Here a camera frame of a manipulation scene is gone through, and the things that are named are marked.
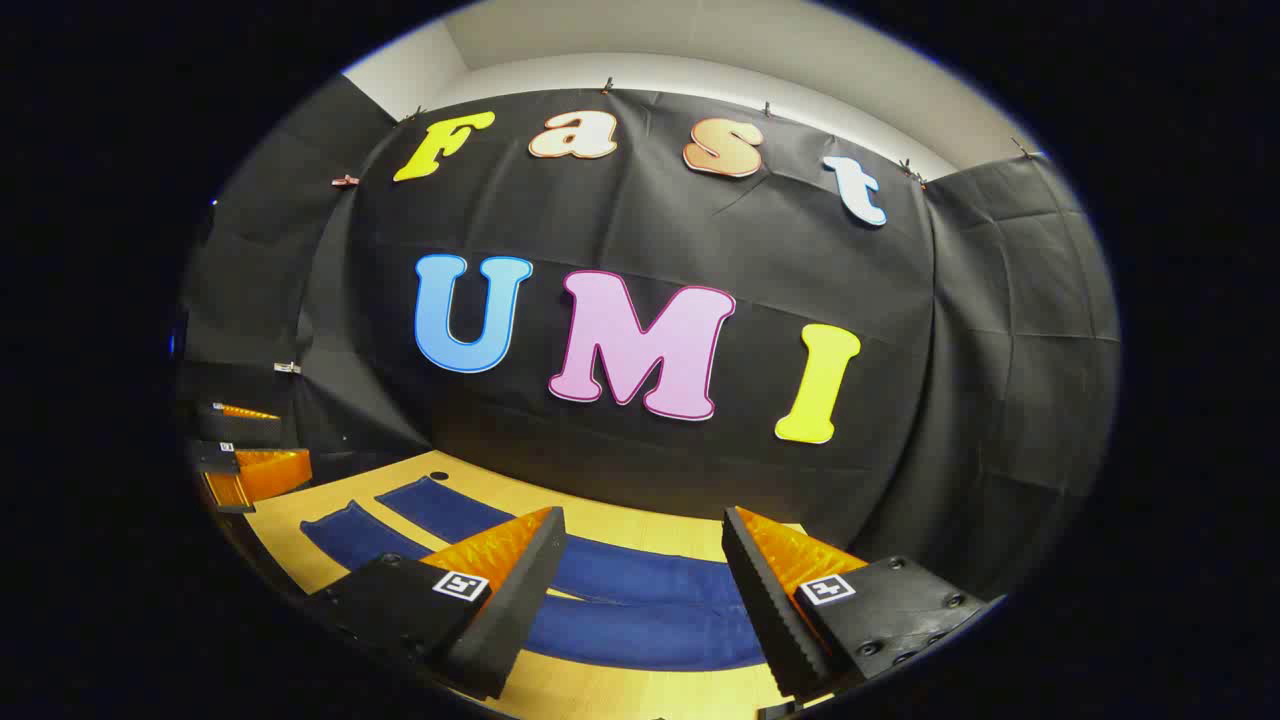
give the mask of letter u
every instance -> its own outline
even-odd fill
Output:
[[[511,347],[516,316],[516,292],[534,274],[534,265],[521,258],[489,258],[480,274],[489,278],[484,332],[475,342],[458,342],[449,333],[453,283],[467,272],[457,255],[428,255],[417,261],[417,307],[413,337],[428,360],[454,373],[483,373],[502,363]]]

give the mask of yellow table surface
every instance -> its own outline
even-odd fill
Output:
[[[512,515],[564,509],[567,533],[622,547],[724,562],[721,521],[649,512],[584,500],[492,473],[439,451],[305,491],[262,500],[244,518],[275,561],[306,593],[347,574],[300,529],[355,500],[396,532],[431,550],[449,543],[393,512],[374,496],[434,471],[442,484]],[[788,525],[800,532],[800,525]],[[563,593],[548,591],[549,594]],[[527,720],[754,720],[778,694],[767,665],[708,673],[654,673],[571,662],[520,651],[502,698],[485,705]]]

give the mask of blue cloth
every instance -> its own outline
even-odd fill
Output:
[[[488,510],[498,512],[492,507]],[[426,557],[433,552],[388,528],[355,501],[320,520],[303,521],[301,528],[316,547],[348,570],[355,570],[384,552],[398,552],[406,557]],[[627,553],[637,552],[582,538],[573,539],[586,543],[582,547],[586,548],[584,557],[589,564],[580,566],[571,577],[585,578],[598,574],[609,578],[617,574],[616,569],[607,565],[611,548]],[[603,552],[591,550],[591,544],[602,546],[599,550]],[[561,568],[564,566],[568,555],[566,547]],[[640,555],[689,560],[654,553]],[[663,561],[652,564],[641,561],[636,568],[652,574],[660,573],[669,565]],[[658,584],[681,587],[680,580]],[[686,589],[690,593],[705,592],[698,591],[698,587],[687,584]],[[635,670],[730,670],[764,662],[764,653],[741,602],[721,606],[705,602],[623,605],[547,596],[534,619],[525,647],[562,660]]]
[[[378,496],[415,525],[451,543],[511,520],[500,510],[422,478]],[[568,536],[552,587],[622,605],[742,606],[728,565],[659,555]]]

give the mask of blue letter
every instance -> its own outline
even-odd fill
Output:
[[[480,263],[480,274],[489,278],[489,299],[484,332],[475,342],[458,342],[449,333],[453,281],[467,272],[467,261],[457,255],[428,255],[415,269],[419,284],[413,337],[422,355],[454,373],[481,373],[502,363],[511,347],[516,291],[534,274],[532,263],[520,258],[489,258]]]
[[[876,178],[863,172],[863,167],[852,158],[823,158],[822,163],[836,170],[836,187],[845,208],[873,225],[883,225],[888,219],[884,210],[872,205],[872,191],[879,190]]]

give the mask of decorative letter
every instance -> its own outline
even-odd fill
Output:
[[[431,123],[426,128],[426,137],[422,138],[422,145],[417,146],[417,151],[413,156],[408,159],[406,164],[399,170],[396,170],[396,176],[392,178],[396,182],[402,179],[413,179],[426,177],[440,167],[435,161],[435,156],[439,152],[444,152],[448,158],[462,147],[462,143],[471,137],[471,128],[484,129],[493,124],[493,113],[480,113],[477,115],[466,115],[462,118],[453,118],[452,120],[440,120],[438,123]]]
[[[733,314],[732,297],[709,287],[682,287],[645,331],[621,277],[577,270],[564,278],[564,290],[573,296],[573,319],[564,368],[548,383],[552,395],[577,402],[598,400],[603,388],[591,372],[599,350],[618,405],[631,402],[662,363],[658,387],[644,396],[650,413],[680,420],[705,420],[716,413],[708,397],[712,360],[721,325]]]
[[[685,164],[691,170],[745,178],[760,169],[760,154],[751,146],[764,142],[764,135],[753,124],[710,118],[689,135],[694,141],[685,146]]]
[[[800,338],[809,346],[809,360],[800,378],[791,414],[778,420],[773,434],[795,442],[822,445],[836,434],[831,411],[845,378],[845,365],[861,350],[858,336],[835,325],[805,325]]]
[[[888,219],[884,210],[872,205],[872,191],[879,190],[876,178],[863,172],[863,167],[852,158],[823,158],[822,163],[836,170],[836,186],[845,208],[873,225],[883,225]]]
[[[529,151],[538,158],[559,158],[573,154],[575,158],[604,158],[618,149],[613,142],[613,128],[618,120],[608,113],[596,110],[577,110],[564,113],[547,120],[543,132],[529,141]]]
[[[454,373],[481,373],[502,363],[511,347],[516,291],[534,274],[532,263],[520,258],[489,258],[480,263],[480,274],[489,278],[489,299],[484,309],[484,332],[475,342],[458,342],[449,332],[453,281],[467,272],[467,261],[457,255],[428,255],[415,269],[419,284],[413,337],[422,355]]]

